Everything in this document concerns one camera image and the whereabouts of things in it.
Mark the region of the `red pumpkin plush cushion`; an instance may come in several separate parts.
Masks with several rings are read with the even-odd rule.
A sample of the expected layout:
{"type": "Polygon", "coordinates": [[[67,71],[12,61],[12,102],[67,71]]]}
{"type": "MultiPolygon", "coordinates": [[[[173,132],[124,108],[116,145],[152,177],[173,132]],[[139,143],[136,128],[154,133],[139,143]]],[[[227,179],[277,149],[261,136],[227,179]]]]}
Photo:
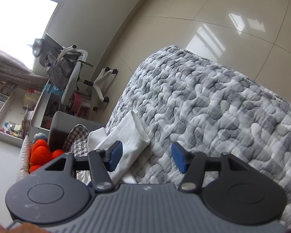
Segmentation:
{"type": "Polygon", "coordinates": [[[30,162],[29,162],[29,170],[30,173],[33,173],[38,168],[42,167],[46,163],[52,161],[53,159],[61,156],[65,151],[63,149],[56,149],[51,151],[48,143],[43,140],[37,140],[31,149],[30,153],[30,162]]]}

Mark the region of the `grey checked quilt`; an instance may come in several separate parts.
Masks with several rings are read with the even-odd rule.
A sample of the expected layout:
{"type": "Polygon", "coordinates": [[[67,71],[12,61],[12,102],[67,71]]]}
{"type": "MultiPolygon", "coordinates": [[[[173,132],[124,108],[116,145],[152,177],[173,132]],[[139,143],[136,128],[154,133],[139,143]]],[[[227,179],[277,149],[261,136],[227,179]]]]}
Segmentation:
{"type": "Polygon", "coordinates": [[[242,73],[173,45],[134,72],[107,134],[129,111],[150,138],[129,168],[136,183],[180,184],[173,142],[212,157],[232,153],[285,190],[280,221],[291,232],[291,103],[242,73]]]}

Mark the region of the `white sweatshirt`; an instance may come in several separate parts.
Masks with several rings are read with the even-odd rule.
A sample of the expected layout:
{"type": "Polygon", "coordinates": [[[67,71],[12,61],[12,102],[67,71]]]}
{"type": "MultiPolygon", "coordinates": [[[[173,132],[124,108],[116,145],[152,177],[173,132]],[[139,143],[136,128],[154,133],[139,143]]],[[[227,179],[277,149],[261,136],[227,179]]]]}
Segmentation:
{"type": "Polygon", "coordinates": [[[70,134],[75,137],[68,148],[76,157],[86,156],[93,150],[107,150],[115,141],[121,141],[122,157],[109,176],[114,184],[136,183],[129,168],[150,144],[150,138],[135,112],[129,111],[109,134],[104,127],[88,131],[83,125],[76,125],[70,134]]]}

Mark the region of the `beige curtain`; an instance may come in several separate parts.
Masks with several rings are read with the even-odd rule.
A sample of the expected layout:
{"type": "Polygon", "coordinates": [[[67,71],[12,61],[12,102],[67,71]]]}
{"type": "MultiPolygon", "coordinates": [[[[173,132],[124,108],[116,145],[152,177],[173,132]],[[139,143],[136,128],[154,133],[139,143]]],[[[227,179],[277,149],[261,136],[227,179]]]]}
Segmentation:
{"type": "Polygon", "coordinates": [[[23,62],[0,50],[0,80],[22,88],[42,90],[48,78],[35,74],[23,62]]]}

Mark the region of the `dark grey sofa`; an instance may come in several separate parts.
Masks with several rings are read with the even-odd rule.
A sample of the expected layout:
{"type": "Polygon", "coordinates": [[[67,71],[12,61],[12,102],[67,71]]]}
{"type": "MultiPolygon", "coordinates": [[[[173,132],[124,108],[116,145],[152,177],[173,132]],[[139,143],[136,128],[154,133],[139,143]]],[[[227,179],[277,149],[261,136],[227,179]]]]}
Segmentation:
{"type": "Polygon", "coordinates": [[[94,131],[104,127],[100,123],[57,111],[53,116],[48,136],[50,150],[62,149],[69,133],[78,124],[84,125],[88,131],[94,131]]]}

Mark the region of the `white office chair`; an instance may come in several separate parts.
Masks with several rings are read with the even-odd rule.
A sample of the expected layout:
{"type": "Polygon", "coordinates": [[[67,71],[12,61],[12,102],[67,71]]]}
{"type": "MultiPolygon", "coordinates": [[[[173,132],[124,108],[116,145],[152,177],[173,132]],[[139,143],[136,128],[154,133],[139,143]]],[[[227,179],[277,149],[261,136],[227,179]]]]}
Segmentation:
{"type": "MultiPolygon", "coordinates": [[[[61,104],[59,105],[60,111],[65,111],[68,105],[70,97],[75,93],[75,91],[79,90],[78,83],[81,82],[86,86],[94,89],[96,94],[98,95],[99,100],[102,103],[109,103],[110,99],[107,96],[104,96],[100,85],[104,83],[110,75],[117,75],[117,69],[111,69],[109,67],[103,68],[98,75],[98,77],[92,82],[86,79],[82,79],[80,77],[81,69],[83,66],[93,67],[90,63],[86,62],[88,52],[86,50],[82,50],[77,48],[75,44],[70,47],[64,47],[56,42],[49,34],[44,33],[42,38],[36,38],[32,45],[32,53],[35,58],[39,59],[39,63],[44,67],[46,62],[46,54],[50,50],[56,50],[59,52],[59,56],[56,62],[60,61],[61,58],[65,57],[67,59],[73,60],[75,63],[73,72],[69,78],[68,84],[62,93],[61,96],[61,104]]],[[[51,91],[52,88],[55,87],[51,82],[50,88],[48,91],[51,91]]]]}

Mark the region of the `white printed pillow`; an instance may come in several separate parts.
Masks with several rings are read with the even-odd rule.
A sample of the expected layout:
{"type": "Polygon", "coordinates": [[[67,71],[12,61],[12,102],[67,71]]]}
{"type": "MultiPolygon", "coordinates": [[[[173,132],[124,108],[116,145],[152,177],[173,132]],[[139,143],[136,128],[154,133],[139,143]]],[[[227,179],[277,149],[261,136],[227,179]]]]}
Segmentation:
{"type": "Polygon", "coordinates": [[[20,181],[30,174],[31,143],[28,135],[23,140],[17,159],[16,181],[20,181]]]}

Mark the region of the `white desk with bookshelf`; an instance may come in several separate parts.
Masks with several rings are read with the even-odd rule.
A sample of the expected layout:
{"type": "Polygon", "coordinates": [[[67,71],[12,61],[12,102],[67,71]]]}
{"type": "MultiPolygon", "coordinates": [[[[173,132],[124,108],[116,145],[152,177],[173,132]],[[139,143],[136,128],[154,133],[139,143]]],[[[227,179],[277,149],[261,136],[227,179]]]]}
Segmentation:
{"type": "Polygon", "coordinates": [[[0,109],[0,141],[21,147],[25,136],[31,142],[37,133],[50,133],[53,115],[64,110],[61,94],[55,94],[50,86],[38,92],[38,99],[28,91],[16,87],[0,109]]]}

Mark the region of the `camouflage backpack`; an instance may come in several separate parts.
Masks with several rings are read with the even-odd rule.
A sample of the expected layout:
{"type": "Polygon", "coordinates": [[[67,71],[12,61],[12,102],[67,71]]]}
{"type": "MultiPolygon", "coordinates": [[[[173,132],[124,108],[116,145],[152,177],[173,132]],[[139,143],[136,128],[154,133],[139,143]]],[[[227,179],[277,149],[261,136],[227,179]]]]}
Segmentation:
{"type": "Polygon", "coordinates": [[[46,62],[44,67],[53,85],[60,90],[64,90],[68,84],[71,73],[73,72],[75,63],[73,60],[65,57],[56,62],[58,56],[59,52],[56,50],[50,50],[46,54],[46,62]]]}

